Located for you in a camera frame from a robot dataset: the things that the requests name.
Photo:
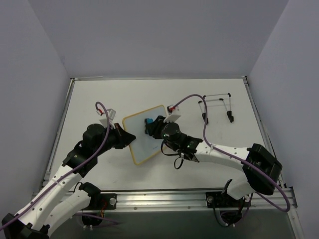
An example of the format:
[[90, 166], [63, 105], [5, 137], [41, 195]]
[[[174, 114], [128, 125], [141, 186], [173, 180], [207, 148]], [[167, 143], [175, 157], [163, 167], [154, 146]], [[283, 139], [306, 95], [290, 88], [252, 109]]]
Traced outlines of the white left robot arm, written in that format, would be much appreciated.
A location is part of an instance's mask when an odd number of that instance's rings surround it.
[[97, 158], [115, 148], [123, 149], [136, 139], [116, 123], [113, 127], [91, 124], [70, 151], [56, 174], [31, 202], [16, 214], [7, 214], [1, 230], [7, 239], [47, 239], [79, 210], [100, 205], [100, 189], [83, 183], [67, 199], [63, 197], [97, 164]]

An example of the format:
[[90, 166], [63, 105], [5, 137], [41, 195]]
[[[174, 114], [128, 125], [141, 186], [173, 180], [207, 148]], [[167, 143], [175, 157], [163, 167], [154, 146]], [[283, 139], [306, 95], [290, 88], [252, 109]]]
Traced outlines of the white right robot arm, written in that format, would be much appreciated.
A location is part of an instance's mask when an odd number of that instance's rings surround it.
[[281, 174], [282, 165], [264, 146], [229, 147], [209, 145], [203, 139], [180, 131], [175, 122], [165, 122], [163, 116], [144, 120], [145, 134], [173, 150], [183, 160], [198, 163], [213, 163], [238, 170], [237, 179], [229, 179], [221, 193], [226, 205], [234, 205], [243, 196], [251, 193], [273, 195]]

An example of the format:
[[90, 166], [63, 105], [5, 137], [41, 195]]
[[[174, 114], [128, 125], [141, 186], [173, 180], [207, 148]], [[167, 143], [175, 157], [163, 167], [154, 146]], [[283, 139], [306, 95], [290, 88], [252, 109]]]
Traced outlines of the blue bone shaped eraser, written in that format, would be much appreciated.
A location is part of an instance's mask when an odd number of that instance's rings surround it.
[[146, 125], [153, 125], [153, 119], [152, 118], [145, 118], [144, 119], [144, 124]]

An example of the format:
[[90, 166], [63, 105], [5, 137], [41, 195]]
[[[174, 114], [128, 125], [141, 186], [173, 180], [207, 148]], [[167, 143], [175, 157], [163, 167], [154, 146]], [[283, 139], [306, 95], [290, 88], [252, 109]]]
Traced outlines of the yellow framed whiteboard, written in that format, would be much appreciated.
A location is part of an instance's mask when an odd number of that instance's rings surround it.
[[158, 116], [167, 116], [164, 105], [149, 108], [122, 120], [124, 130], [136, 137], [129, 145], [135, 165], [141, 165], [160, 152], [161, 141], [145, 133], [145, 119], [155, 120]]

